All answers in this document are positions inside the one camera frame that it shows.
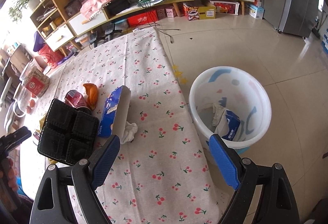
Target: vase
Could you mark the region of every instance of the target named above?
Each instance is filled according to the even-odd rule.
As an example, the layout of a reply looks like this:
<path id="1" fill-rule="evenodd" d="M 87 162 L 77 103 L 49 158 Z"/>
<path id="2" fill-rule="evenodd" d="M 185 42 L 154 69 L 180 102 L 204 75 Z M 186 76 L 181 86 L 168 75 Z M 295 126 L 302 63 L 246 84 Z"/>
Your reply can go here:
<path id="1" fill-rule="evenodd" d="M 27 7 L 33 11 L 37 5 L 39 5 L 40 3 L 40 0 L 29 0 L 28 3 L 27 3 Z"/>

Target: yellow star sticker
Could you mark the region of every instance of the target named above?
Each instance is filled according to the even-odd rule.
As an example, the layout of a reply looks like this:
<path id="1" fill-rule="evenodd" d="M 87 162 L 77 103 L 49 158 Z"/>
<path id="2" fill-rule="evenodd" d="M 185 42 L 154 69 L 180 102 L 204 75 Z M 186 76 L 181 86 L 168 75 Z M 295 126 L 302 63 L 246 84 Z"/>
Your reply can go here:
<path id="1" fill-rule="evenodd" d="M 182 74 L 183 74 L 183 72 L 179 72 L 179 71 L 175 71 L 175 72 L 174 72 L 174 75 L 175 75 L 176 77 L 181 77 Z"/>
<path id="2" fill-rule="evenodd" d="M 188 80 L 187 80 L 186 77 L 184 77 L 184 78 L 180 79 L 179 82 L 180 82 L 181 84 L 186 84 L 186 83 L 188 82 Z"/>
<path id="3" fill-rule="evenodd" d="M 178 69 L 178 67 L 179 67 L 179 66 L 173 64 L 172 69 L 173 69 L 174 71 L 176 71 L 176 70 Z"/>

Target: croissant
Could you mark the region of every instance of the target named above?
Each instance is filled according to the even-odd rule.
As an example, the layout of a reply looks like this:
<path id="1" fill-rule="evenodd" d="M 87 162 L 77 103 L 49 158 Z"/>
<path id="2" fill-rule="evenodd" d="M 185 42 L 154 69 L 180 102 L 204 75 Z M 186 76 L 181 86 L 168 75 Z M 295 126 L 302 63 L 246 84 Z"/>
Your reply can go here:
<path id="1" fill-rule="evenodd" d="M 93 83 L 85 83 L 83 86 L 88 96 L 87 105 L 91 110 L 94 110 L 98 100 L 98 88 Z"/>

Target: drawer handle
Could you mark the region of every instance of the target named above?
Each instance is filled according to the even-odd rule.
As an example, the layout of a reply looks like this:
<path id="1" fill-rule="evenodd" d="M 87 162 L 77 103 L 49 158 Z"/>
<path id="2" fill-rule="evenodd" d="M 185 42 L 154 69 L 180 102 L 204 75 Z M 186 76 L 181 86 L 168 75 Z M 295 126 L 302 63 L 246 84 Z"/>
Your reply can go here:
<path id="1" fill-rule="evenodd" d="M 81 24 L 86 24 L 86 23 L 88 23 L 88 22 L 90 22 L 91 20 L 84 20 L 84 21 L 82 21 L 81 22 Z"/>
<path id="2" fill-rule="evenodd" d="M 62 36 L 62 35 L 59 36 L 59 37 L 57 38 L 57 40 L 56 40 L 56 43 L 57 43 L 58 41 L 62 40 L 62 39 L 63 39 L 63 36 Z"/>

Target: black plastic tray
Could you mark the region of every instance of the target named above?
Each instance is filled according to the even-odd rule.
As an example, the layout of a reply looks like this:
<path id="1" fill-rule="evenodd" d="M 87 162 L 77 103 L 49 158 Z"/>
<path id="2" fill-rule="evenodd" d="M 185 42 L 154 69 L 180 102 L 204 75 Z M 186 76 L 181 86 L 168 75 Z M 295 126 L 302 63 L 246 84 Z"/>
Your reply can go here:
<path id="1" fill-rule="evenodd" d="M 58 162 L 74 165 L 91 156 L 98 127 L 97 118 L 53 99 L 41 131 L 38 152 Z"/>

